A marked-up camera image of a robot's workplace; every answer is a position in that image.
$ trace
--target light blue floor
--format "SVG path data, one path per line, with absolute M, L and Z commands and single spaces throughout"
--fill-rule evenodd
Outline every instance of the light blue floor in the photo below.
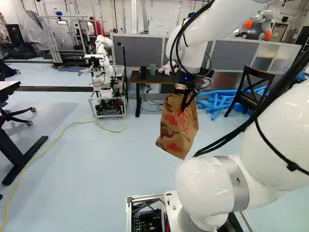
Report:
M 24 82 L 31 83 L 36 78 L 33 73 L 41 76 L 50 73 L 45 69 L 31 69 L 31 72 L 32 64 L 18 65 L 26 65 L 22 71 L 23 85 L 32 85 Z M 48 64 L 40 65 L 49 68 Z M 63 74 L 53 73 L 50 85 L 63 85 L 63 79 L 60 79 Z M 40 85 L 47 86 L 48 83 L 42 81 Z M 20 116 L 31 118 L 34 121 L 32 127 L 6 122 L 4 128 L 22 151 L 26 151 L 40 135 L 48 135 L 48 141 L 36 155 L 41 154 L 68 124 L 93 120 L 88 97 L 89 93 L 16 92 L 10 96 L 6 109 L 35 106 L 38 112 Z M 147 104 L 143 106 L 153 110 Z M 126 117 L 128 129 L 123 133 L 102 131 L 94 124 L 74 125 L 68 129 L 44 158 L 25 174 L 13 196 L 4 231 L 124 232 L 127 196 L 175 189 L 174 175 L 181 160 L 155 146 L 160 112 L 142 111 L 140 118 L 135 118 L 134 110 L 135 101 L 131 100 Z M 228 118 L 223 114 L 215 121 L 210 118 L 204 112 L 199 113 L 199 131 L 187 157 L 235 129 L 247 116 L 232 112 Z M 113 130 L 120 130 L 123 123 L 122 119 L 101 121 L 102 126 Z M 242 134 L 212 154 L 238 153 L 241 137 Z M 10 168 L 10 162 L 1 155 L 0 180 Z M 4 195 L 0 201 L 0 221 L 4 218 L 5 204 L 13 186 L 0 187 Z M 248 211 L 253 226 L 258 232 L 308 231 L 308 193 L 309 188 L 299 189 L 269 206 Z
M 59 72 L 51 64 L 7 63 L 17 69 L 20 75 L 7 78 L 9 81 L 20 81 L 23 86 L 88 86 L 91 76 L 88 73 L 78 76 L 77 72 Z

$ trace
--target extension cord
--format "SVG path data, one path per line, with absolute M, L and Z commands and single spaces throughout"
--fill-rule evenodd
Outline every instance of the extension cord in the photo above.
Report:
M 97 120 L 86 121 L 86 122 L 73 122 L 73 123 L 70 123 L 70 124 L 60 133 L 60 135 L 52 141 L 52 143 L 49 145 L 49 147 L 48 147 L 42 154 L 40 154 L 40 155 L 38 155 L 38 156 L 32 158 L 32 159 L 26 164 L 26 166 L 23 168 L 23 170 L 20 172 L 20 177 L 18 178 L 18 181 L 17 181 L 17 183 L 15 184 L 15 186 L 14 186 L 14 188 L 13 188 L 13 190 L 12 190 L 10 196 L 9 196 L 9 199 L 8 199 L 8 201 L 7 201 L 7 203 L 6 203 L 6 207 L 5 207 L 4 220 L 3 220 L 2 226 L 0 227 L 0 232 L 3 232 L 4 226 L 5 226 L 6 221 L 7 221 L 7 219 L 8 219 L 9 207 L 10 207 L 11 199 L 12 199 L 14 193 L 16 192 L 18 186 L 20 185 L 20 183 L 21 183 L 21 181 L 22 181 L 22 179 L 23 179 L 23 176 L 24 176 L 26 170 L 27 170 L 32 164 L 34 164 L 38 159 L 42 158 L 42 157 L 48 152 L 48 150 L 49 150 L 50 148 L 52 148 L 53 145 L 62 137 L 62 135 L 64 134 L 64 132 L 65 132 L 68 128 L 70 128 L 70 127 L 71 127 L 72 125 L 74 125 L 74 124 L 96 123 L 102 130 L 106 130 L 106 131 L 113 132 L 113 133 L 121 133 L 121 132 L 124 132 L 124 131 L 127 129 L 126 117 L 125 117 L 125 115 L 124 115 L 124 112 L 123 112 L 122 107 L 121 107 L 121 114 L 122 114 L 122 116 L 124 117 L 125 127 L 124 127 L 122 130 L 120 130 L 120 131 L 114 131 L 114 130 L 111 130 L 111 129 L 104 128 L 104 127 L 102 127 L 102 126 L 99 124 L 99 122 L 98 122 Z

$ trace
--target green cup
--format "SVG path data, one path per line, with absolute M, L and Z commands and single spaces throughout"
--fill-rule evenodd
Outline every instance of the green cup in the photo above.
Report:
M 154 76 L 154 74 L 155 74 L 155 64 L 150 64 L 149 68 L 150 68 L 150 76 Z

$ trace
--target black mug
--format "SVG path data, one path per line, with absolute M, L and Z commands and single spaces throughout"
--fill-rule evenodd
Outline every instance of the black mug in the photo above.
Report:
M 140 67 L 140 75 L 141 75 L 141 78 L 143 80 L 146 79 L 146 77 L 147 77 L 147 67 L 146 66 L 141 66 Z

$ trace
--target paper bag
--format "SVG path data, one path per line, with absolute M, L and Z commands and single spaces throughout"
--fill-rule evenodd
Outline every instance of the paper bag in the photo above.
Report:
M 182 111 L 183 94 L 165 97 L 161 116 L 160 136 L 156 145 L 170 154 L 184 159 L 198 131 L 197 106 L 195 99 Z

